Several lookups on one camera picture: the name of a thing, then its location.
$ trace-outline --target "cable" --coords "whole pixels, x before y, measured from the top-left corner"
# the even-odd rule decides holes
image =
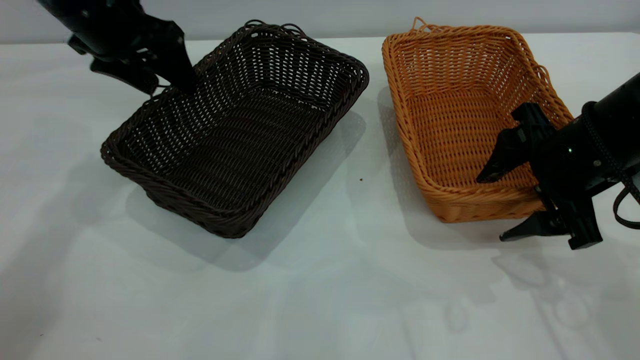
[[[591,113],[594,104],[595,102],[589,102],[585,104],[585,108],[581,116],[582,121],[584,122],[584,127],[589,133],[589,137],[594,145],[594,148],[596,149],[596,152],[607,162],[609,167],[611,167],[616,172],[616,175],[618,176],[620,182],[625,185],[625,189],[622,190],[622,192],[618,195],[613,203],[613,213],[616,217],[616,220],[620,224],[631,229],[640,230],[640,222],[625,220],[618,215],[618,208],[620,207],[622,200],[627,197],[627,195],[631,194],[631,196],[634,197],[638,204],[640,204],[640,190],[634,184],[633,179],[624,171],[624,169],[613,157],[613,155],[609,151],[609,148],[607,148],[606,144],[604,144],[602,138],[600,137],[600,134],[598,134],[598,131],[595,129],[595,126],[591,122],[591,117],[589,116],[589,114]]]

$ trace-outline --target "woven wicker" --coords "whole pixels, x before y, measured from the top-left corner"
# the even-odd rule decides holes
[[[102,145],[158,206],[226,238],[245,235],[369,83],[358,60],[287,24],[253,20]]]
[[[522,218],[541,208],[528,164],[497,183],[476,183],[523,102],[538,103],[558,128],[573,120],[519,33],[416,18],[409,32],[387,37],[382,51],[405,153],[440,220]]]

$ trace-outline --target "tan wicker basket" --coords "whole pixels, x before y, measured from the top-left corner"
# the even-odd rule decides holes
[[[476,183],[523,102],[538,103],[557,128],[573,120],[519,33],[417,17],[409,32],[387,37],[382,53],[404,150],[440,220],[522,218],[541,208],[529,164],[497,183]]]

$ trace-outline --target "table surface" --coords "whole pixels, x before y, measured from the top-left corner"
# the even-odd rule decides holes
[[[574,115],[640,70],[640,35],[525,38]],[[497,241],[516,220],[442,224],[396,132],[383,39],[321,41],[371,83],[236,241],[103,164],[144,94],[63,44],[0,46],[0,358],[637,359],[621,186],[594,199],[605,242],[587,250]],[[218,43],[188,43],[191,59]]]

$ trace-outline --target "white wall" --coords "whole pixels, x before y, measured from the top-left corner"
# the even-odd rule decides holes
[[[640,0],[142,0],[191,39],[225,38],[245,21],[293,22],[312,37],[383,36],[416,15],[450,25],[521,32],[637,31]],[[58,42],[68,31],[35,0],[0,0],[0,42]]]

